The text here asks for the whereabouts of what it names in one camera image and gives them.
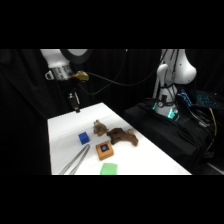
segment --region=stuffed animal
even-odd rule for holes
[[[99,120],[94,122],[94,133],[98,134],[99,137],[104,135],[107,131],[109,131],[107,127],[104,124],[100,123]]]
[[[112,145],[115,145],[119,141],[130,141],[134,146],[138,145],[138,139],[132,130],[128,130],[128,133],[126,133],[122,128],[115,128],[107,132],[107,136],[111,137]]]

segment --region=green block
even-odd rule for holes
[[[117,175],[118,165],[112,163],[104,163],[101,169],[100,175],[103,176],[113,176]]]

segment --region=white table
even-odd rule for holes
[[[100,161],[96,145],[110,141],[110,138],[106,134],[98,137],[93,133],[96,120],[105,124],[109,130],[114,128],[123,128],[125,131],[133,129],[139,139],[139,145],[135,147],[130,142],[119,142],[112,146],[114,156]],[[88,134],[91,148],[76,175],[100,175],[104,163],[117,164],[118,175],[190,175],[188,171],[103,103],[85,108],[79,114],[73,112],[50,119],[48,120],[48,129],[53,175],[58,175],[83,149],[85,145],[81,145],[78,137],[83,132]],[[73,164],[66,175],[77,165],[77,162]]]

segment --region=wire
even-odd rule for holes
[[[198,116],[196,116],[196,115],[190,110],[189,107],[187,107],[187,108],[188,108],[189,112],[191,113],[191,115],[193,116],[193,118],[194,118],[195,120],[197,120],[197,121],[199,121],[199,122],[205,124],[205,122],[202,121]],[[211,141],[211,144],[208,146],[206,152],[208,152],[209,149],[210,149],[212,146],[214,147],[214,140],[215,140],[215,138],[212,136],[211,132],[207,129],[207,127],[204,127],[204,129],[208,132],[208,134],[209,134],[209,136],[211,137],[211,140],[212,140],[212,141]]]
[[[174,98],[173,98],[173,96],[172,96],[172,94],[171,94],[171,92],[170,92],[170,87],[168,88],[166,88],[168,91],[169,91],[169,93],[170,93],[170,96],[171,96],[171,98],[172,98],[172,100],[173,100],[173,102],[172,103],[175,103],[175,100],[174,100]]]
[[[203,115],[203,118],[204,118],[204,119],[206,119],[205,117],[207,117],[207,120],[208,120],[208,121],[213,122],[213,119],[212,119],[211,117],[209,117],[207,114],[203,113],[203,112],[200,111],[200,110],[196,110],[196,111],[200,114],[200,116]]]
[[[174,103],[177,105],[177,108],[178,108],[177,93],[175,94],[173,85],[172,85],[172,90],[173,90],[173,95],[174,95],[174,97],[175,97],[175,101],[174,101]]]
[[[207,118],[209,119],[209,121],[213,122],[213,119],[211,119],[207,114],[203,113],[203,112],[200,111],[200,110],[197,110],[197,112],[200,113],[200,114],[203,114],[205,117],[207,117]],[[221,130],[221,128],[222,128],[221,123],[220,123],[219,121],[217,121],[217,120],[216,120],[216,123],[217,123],[217,125],[219,125],[219,128],[220,128],[220,130]]]
[[[174,84],[174,74],[176,75],[177,59],[178,59],[178,57],[179,57],[179,49],[177,49],[177,56],[176,56],[176,60],[175,60],[174,68],[173,68],[173,77],[172,77],[172,83],[173,83],[173,84]],[[173,85],[172,85],[172,88],[173,88],[173,93],[174,93],[174,95],[175,95],[175,104],[176,104],[177,107],[178,107],[178,103],[177,103],[177,94],[175,94]]]
[[[207,119],[207,118],[205,118],[202,114],[197,114],[198,115],[198,117],[200,117],[202,120],[204,120],[205,122],[207,122],[207,123],[209,123],[209,122],[211,122],[211,119],[209,120],[209,119]]]
[[[140,107],[141,109],[145,110],[147,113],[149,113],[149,111],[151,111],[151,110],[148,110],[148,109],[142,107],[141,105],[138,105],[138,107]],[[186,141],[188,141],[188,142],[190,142],[190,143],[195,144],[195,145],[198,146],[198,144],[199,144],[198,141],[196,141],[195,137],[194,137],[194,136],[192,135],[192,133],[188,130],[188,128],[186,128],[186,127],[181,127],[181,126],[178,126],[178,127],[177,127],[176,124],[174,125],[174,123],[171,122],[170,119],[168,119],[168,120],[161,119],[161,118],[158,117],[158,115],[156,116],[155,114],[154,114],[154,118],[157,119],[157,120],[159,120],[159,121],[162,122],[163,124],[165,124],[165,125],[169,125],[169,127],[175,129],[175,130],[180,134],[180,136],[181,136],[182,138],[184,138]]]
[[[121,69],[120,69],[120,71],[118,72],[117,76],[114,78],[113,81],[116,81],[116,80],[118,79],[118,77],[120,76],[120,74],[121,74],[121,72],[122,72],[122,70],[123,70],[123,68],[124,68],[124,65],[125,65],[125,62],[126,62],[126,59],[127,59],[127,55],[128,55],[128,49],[126,50],[125,57],[124,57],[124,61],[123,61],[123,63],[122,63]],[[81,87],[81,89],[82,89],[86,94],[88,94],[88,95],[96,95],[96,94],[102,92],[104,89],[106,89],[106,88],[109,87],[110,85],[112,85],[112,83],[108,84],[107,86],[104,86],[102,89],[100,89],[99,91],[97,91],[97,92],[95,92],[95,93],[89,93],[89,92],[87,92],[87,91],[82,87],[81,84],[79,84],[79,86]]]
[[[165,53],[164,53],[162,59],[160,60],[159,65],[162,63],[163,59],[165,58],[166,53],[167,53],[167,50],[168,50],[168,49],[166,49],[166,51],[165,51]],[[106,81],[108,81],[108,82],[111,82],[111,83],[113,83],[113,84],[116,84],[116,85],[126,86],[126,87],[131,87],[131,86],[137,86],[137,85],[140,85],[140,84],[142,84],[143,82],[145,82],[147,79],[149,79],[149,78],[154,74],[154,72],[155,72],[157,69],[158,69],[158,67],[156,67],[156,68],[150,73],[150,75],[148,75],[144,80],[142,80],[142,81],[140,81],[140,82],[138,82],[138,83],[134,83],[134,84],[123,84],[123,83],[119,83],[119,82],[112,81],[112,80],[110,80],[110,79],[104,78],[104,77],[102,77],[102,76],[96,75],[96,74],[91,73],[91,72],[86,72],[86,73],[87,73],[88,75],[92,75],[92,76],[95,76],[95,77],[97,77],[97,78],[104,79],[104,80],[106,80]]]
[[[209,108],[209,110],[211,111],[212,118],[213,118],[213,120],[214,120],[214,125],[215,125],[215,136],[216,136],[216,135],[217,135],[217,124],[216,124],[215,116],[214,116],[213,110],[212,110],[211,108]]]
[[[173,49],[173,52],[172,52],[170,61],[173,59],[173,55],[174,55],[174,52],[175,52],[175,51],[176,51],[176,49]],[[164,83],[165,83],[165,84],[166,84],[166,75],[167,75],[167,72],[168,72],[168,68],[167,68],[167,70],[166,70],[166,74],[165,74],[165,76],[164,76]]]

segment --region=tweezers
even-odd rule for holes
[[[79,156],[85,152],[82,156],[82,158],[80,159],[78,165],[71,171],[71,173],[69,175],[75,175],[76,171],[78,170],[78,168],[80,167],[80,165],[82,164],[83,160],[85,159],[87,153],[89,152],[90,149],[90,145],[86,145],[80,152],[79,154],[61,171],[61,173],[59,173],[59,175],[64,175],[68,169],[72,166],[72,164],[79,158]]]

